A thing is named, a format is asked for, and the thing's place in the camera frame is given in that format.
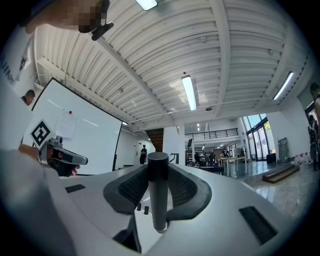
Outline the person's left hand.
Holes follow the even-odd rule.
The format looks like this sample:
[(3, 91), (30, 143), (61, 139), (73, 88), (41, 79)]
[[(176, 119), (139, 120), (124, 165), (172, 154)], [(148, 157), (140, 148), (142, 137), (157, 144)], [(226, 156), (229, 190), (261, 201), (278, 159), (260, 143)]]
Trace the person's left hand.
[(79, 165), (64, 163), (62, 161), (52, 162), (50, 167), (54, 169), (60, 177), (70, 177), (77, 174), (77, 169), (80, 168)]

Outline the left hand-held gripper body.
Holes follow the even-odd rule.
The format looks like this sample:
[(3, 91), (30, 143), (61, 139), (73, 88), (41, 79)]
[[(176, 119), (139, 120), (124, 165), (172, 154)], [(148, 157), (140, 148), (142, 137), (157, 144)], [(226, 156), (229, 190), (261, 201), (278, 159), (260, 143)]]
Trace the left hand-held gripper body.
[(42, 165), (53, 165), (54, 161), (62, 160), (63, 138), (50, 129), (44, 119), (30, 132), (32, 146), (38, 149), (38, 159)]

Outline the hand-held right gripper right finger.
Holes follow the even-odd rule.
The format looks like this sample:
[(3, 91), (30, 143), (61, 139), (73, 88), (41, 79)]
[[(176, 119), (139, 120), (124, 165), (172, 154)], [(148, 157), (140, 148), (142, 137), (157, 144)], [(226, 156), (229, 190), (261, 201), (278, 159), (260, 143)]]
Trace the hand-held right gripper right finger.
[(207, 182), (172, 163), (168, 165), (167, 181), (172, 197), (172, 209), (166, 213), (167, 221), (195, 218), (212, 198), (212, 190)]

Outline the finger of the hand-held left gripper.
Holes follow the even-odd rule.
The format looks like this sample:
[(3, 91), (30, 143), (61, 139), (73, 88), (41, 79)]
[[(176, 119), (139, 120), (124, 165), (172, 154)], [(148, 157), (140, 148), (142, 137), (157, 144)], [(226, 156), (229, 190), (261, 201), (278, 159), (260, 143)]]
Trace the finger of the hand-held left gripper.
[(66, 149), (59, 150), (58, 157), (61, 156), (59, 159), (63, 163), (70, 164), (70, 165), (87, 165), (88, 159), (85, 156), (76, 154)]

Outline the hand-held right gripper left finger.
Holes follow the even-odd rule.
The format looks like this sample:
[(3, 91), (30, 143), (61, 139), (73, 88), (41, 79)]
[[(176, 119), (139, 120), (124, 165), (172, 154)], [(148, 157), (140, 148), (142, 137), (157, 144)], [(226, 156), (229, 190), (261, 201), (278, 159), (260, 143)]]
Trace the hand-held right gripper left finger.
[(108, 183), (103, 196), (115, 212), (132, 214), (148, 186), (148, 166), (144, 165)]

